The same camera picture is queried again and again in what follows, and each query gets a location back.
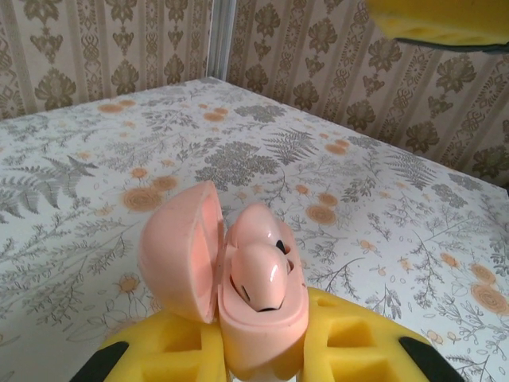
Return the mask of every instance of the open lid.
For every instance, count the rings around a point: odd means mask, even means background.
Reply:
[[[213,321],[223,240],[223,214],[212,181],[178,193],[149,218],[138,264],[165,309],[188,320]]]

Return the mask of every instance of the pink earbud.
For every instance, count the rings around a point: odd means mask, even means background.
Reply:
[[[286,293],[289,263],[273,245],[256,243],[238,249],[231,259],[231,281],[257,312],[277,310]]]
[[[251,243],[266,243],[286,253],[278,222],[263,203],[254,203],[244,209],[232,228],[231,245],[237,248]]]

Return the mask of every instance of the floral tablecloth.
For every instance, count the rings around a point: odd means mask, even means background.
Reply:
[[[65,381],[160,309],[143,224],[198,181],[264,201],[309,285],[509,380],[506,191],[212,78],[0,123],[0,381]]]

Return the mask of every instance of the yellow object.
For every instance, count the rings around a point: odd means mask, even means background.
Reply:
[[[509,43],[509,0],[366,0],[388,38],[437,45]]]
[[[299,382],[429,382],[399,344],[429,342],[415,332],[352,302],[309,290],[309,326]]]
[[[230,380],[219,323],[191,322],[163,311],[110,337],[101,349],[119,341],[130,346],[105,382]]]

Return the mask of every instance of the patterned wallpaper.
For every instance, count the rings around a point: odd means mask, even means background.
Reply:
[[[204,76],[212,0],[1,0],[0,119]]]
[[[359,0],[238,0],[227,80],[509,186],[509,55],[388,41]]]

